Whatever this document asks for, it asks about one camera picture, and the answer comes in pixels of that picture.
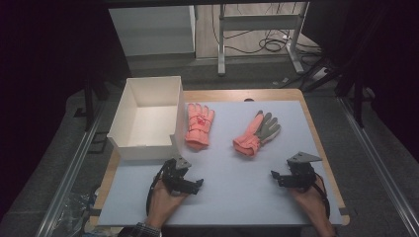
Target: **gray carpet floor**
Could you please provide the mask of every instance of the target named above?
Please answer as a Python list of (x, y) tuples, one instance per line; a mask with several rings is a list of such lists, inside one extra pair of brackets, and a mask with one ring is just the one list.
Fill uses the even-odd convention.
[[(184, 90), (227, 90), (280, 88), (285, 78), (295, 80), (293, 66), (287, 57), (228, 58), (226, 75), (216, 74), (216, 60), (129, 61), (133, 77), (180, 75)], [(95, 140), (104, 139), (111, 127), (124, 82), (120, 86), (107, 83), (111, 92), (105, 102)], [(287, 88), (296, 88), (299, 81)], [(343, 200), (350, 214), (350, 224), (338, 227), (340, 236), (410, 236), (393, 202), (388, 197), (372, 163), (366, 156), (345, 113), (334, 96), (336, 81), (311, 93), (305, 93), (317, 132), (334, 172)], [(84, 118), (75, 118), (84, 107), (84, 93), (68, 98), (67, 110), (51, 145), (31, 179), (15, 200), (0, 225), (0, 236), (35, 236), (43, 216), (55, 194), (75, 150), (84, 135)], [(391, 176), (403, 191), (413, 209), (419, 210), (419, 165), (390, 130), (379, 120), (369, 103), (363, 104), (365, 130), (380, 154)], [(113, 147), (92, 143), (71, 192), (88, 195), (101, 183)], [(278, 236), (275, 229), (263, 236)], [(217, 232), (224, 236), (227, 232)], [(63, 236), (58, 231), (54, 236)], [(301, 236), (316, 236), (311, 227), (304, 227)]]

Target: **white table surface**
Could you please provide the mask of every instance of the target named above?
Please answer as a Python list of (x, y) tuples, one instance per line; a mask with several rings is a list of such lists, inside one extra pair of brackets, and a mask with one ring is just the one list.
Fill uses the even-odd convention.
[[(295, 226), (309, 224), (285, 188), (279, 187), (271, 170), (291, 172), (287, 159), (298, 151), (318, 156), (314, 140), (298, 101), (201, 103), (215, 110), (209, 132), (209, 148), (195, 152), (184, 147), (191, 164), (185, 179), (204, 183), (166, 222), (172, 226)], [(271, 112), (282, 126), (279, 135), (264, 145), (255, 158), (237, 153), (232, 139), (242, 134), (259, 110)], [(145, 203), (153, 177), (164, 161), (154, 165), (121, 160), (106, 199), (99, 225), (130, 226), (146, 217)], [(311, 163), (325, 180), (332, 224), (342, 217), (321, 162)]]

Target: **glove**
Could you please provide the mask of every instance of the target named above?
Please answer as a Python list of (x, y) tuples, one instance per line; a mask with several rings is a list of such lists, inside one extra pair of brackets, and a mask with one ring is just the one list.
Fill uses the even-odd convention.
[(233, 140), (234, 149), (247, 156), (256, 156), (261, 145), (274, 139), (280, 133), (281, 126), (271, 113), (263, 116), (259, 111), (247, 126), (246, 131)]
[(189, 129), (186, 133), (186, 144), (196, 150), (210, 145), (209, 132), (214, 111), (200, 104), (188, 104)]

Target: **open cardboard box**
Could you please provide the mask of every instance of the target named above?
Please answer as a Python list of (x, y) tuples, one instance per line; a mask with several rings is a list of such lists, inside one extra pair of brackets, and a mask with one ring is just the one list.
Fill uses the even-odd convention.
[(126, 160), (168, 159), (184, 144), (180, 76), (128, 78), (108, 138)]

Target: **human hand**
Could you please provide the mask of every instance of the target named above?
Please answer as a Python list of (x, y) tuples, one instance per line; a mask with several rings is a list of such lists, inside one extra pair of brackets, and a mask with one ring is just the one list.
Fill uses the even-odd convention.
[[(326, 188), (324, 187), (323, 179), (316, 175), (315, 185), (326, 196)], [(289, 189), (290, 194), (304, 210), (314, 226), (317, 234), (321, 236), (335, 236), (335, 230), (329, 221), (326, 213), (326, 203), (320, 192), (315, 187), (310, 187), (306, 192), (301, 189)]]
[(163, 182), (158, 180), (153, 190), (145, 224), (161, 229), (164, 222), (175, 212), (188, 195), (180, 193), (178, 196), (172, 196)]

